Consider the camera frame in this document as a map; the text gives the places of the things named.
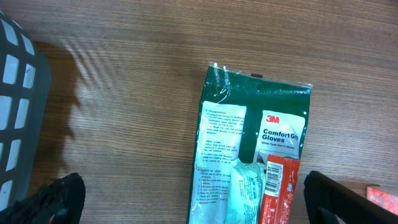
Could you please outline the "red snack stick packet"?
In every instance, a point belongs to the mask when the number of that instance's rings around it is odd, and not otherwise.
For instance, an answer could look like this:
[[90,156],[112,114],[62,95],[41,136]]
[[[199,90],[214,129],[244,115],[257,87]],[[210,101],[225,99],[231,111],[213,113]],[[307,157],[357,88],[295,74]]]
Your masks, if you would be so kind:
[[300,161],[268,155],[258,224],[288,224]]

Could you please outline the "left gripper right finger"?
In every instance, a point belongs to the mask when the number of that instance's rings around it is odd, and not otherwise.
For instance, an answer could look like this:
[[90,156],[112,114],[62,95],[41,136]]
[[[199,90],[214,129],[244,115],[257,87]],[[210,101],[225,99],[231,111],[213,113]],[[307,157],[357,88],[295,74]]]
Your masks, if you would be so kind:
[[397,224],[397,215],[372,203],[318,171],[304,181],[310,224]]

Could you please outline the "green 3M gloves package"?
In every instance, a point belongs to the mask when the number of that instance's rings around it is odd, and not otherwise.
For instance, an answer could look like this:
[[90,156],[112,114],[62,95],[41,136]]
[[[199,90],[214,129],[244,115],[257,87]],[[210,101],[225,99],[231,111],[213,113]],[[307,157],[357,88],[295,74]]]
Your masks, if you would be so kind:
[[310,83],[269,78],[210,63],[193,155],[187,223],[224,223],[232,162],[266,164],[268,155],[300,161]]

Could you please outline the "small red patterned box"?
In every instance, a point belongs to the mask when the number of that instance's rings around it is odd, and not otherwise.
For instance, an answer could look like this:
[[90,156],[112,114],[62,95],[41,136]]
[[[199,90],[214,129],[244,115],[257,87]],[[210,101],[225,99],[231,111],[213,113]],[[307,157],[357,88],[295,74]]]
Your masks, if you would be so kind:
[[391,213],[398,214],[397,189],[370,185],[366,187],[366,198]]

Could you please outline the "light green wipes sachet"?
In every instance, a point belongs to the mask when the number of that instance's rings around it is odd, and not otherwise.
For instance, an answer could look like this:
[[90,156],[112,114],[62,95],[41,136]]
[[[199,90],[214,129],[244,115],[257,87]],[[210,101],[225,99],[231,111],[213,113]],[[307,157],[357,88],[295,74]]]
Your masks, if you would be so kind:
[[232,162],[225,224],[258,223],[264,180],[262,164],[246,164],[239,159]]

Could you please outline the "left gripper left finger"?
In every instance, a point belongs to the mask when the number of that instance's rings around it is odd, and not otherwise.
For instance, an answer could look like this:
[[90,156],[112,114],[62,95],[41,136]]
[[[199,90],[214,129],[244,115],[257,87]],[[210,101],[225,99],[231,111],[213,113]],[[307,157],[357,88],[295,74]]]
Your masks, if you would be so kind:
[[79,224],[85,195],[82,176],[71,173],[1,211],[1,224]]

